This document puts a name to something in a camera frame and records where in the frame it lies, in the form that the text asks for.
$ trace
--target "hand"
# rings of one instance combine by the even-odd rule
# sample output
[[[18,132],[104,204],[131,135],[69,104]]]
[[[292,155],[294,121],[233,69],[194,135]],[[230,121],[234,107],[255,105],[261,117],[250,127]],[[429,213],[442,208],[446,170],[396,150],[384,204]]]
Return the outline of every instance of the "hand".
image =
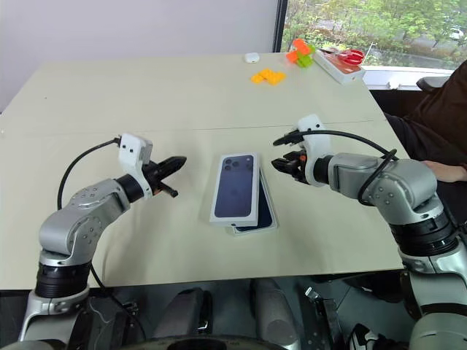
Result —
[[[443,182],[467,181],[467,170],[462,166],[447,166],[445,164],[424,160],[424,164],[435,173],[436,178]]]

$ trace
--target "phone box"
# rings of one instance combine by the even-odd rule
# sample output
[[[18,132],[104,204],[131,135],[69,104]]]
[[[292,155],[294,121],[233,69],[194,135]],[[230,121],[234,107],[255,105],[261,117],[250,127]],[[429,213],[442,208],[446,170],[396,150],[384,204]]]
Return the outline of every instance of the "phone box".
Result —
[[[209,219],[213,225],[258,225],[259,164],[254,152],[220,158]]]
[[[272,208],[272,200],[269,196],[269,189],[266,183],[266,178],[260,169],[260,195],[258,199],[258,225],[233,227],[232,233],[234,236],[243,236],[248,233],[267,231],[276,229],[278,226],[276,215]]]
[[[321,68],[327,71],[337,82],[347,84],[363,78],[365,69],[360,66],[351,66],[340,61],[335,55],[316,50],[314,60]]]

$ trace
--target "white table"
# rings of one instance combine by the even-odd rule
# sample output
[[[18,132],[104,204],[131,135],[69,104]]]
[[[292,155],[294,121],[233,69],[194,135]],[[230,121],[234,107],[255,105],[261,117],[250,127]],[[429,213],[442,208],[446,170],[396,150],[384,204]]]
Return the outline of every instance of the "white table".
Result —
[[[251,83],[264,68],[287,79]],[[93,261],[109,286],[400,268],[376,209],[272,168],[270,160],[290,151],[273,140],[311,113],[328,129],[406,156],[362,82],[341,86],[319,66],[300,69],[282,54],[256,64],[224,55],[43,66],[0,116],[0,289],[34,286],[38,229],[55,210],[64,170],[122,132],[153,140],[154,161],[188,161],[166,181],[177,198],[141,200],[105,231]],[[336,152],[378,155],[349,139],[332,144]],[[235,238],[208,223],[218,156],[233,152],[260,153],[278,230]],[[116,147],[94,152],[73,170],[63,200],[121,175]]]

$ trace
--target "white wall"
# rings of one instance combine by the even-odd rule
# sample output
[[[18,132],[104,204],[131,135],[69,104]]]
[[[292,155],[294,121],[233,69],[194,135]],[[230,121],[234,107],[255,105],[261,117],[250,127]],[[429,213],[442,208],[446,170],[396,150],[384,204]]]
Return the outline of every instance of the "white wall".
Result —
[[[1,0],[0,111],[45,61],[270,52],[277,0]]]

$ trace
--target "window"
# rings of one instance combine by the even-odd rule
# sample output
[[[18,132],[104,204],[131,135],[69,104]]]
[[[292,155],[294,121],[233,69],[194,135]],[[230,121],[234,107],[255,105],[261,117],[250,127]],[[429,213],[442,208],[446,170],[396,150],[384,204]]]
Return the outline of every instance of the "window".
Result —
[[[467,59],[467,0],[288,0],[284,17],[282,52],[300,37],[359,49],[367,66],[456,69]]]

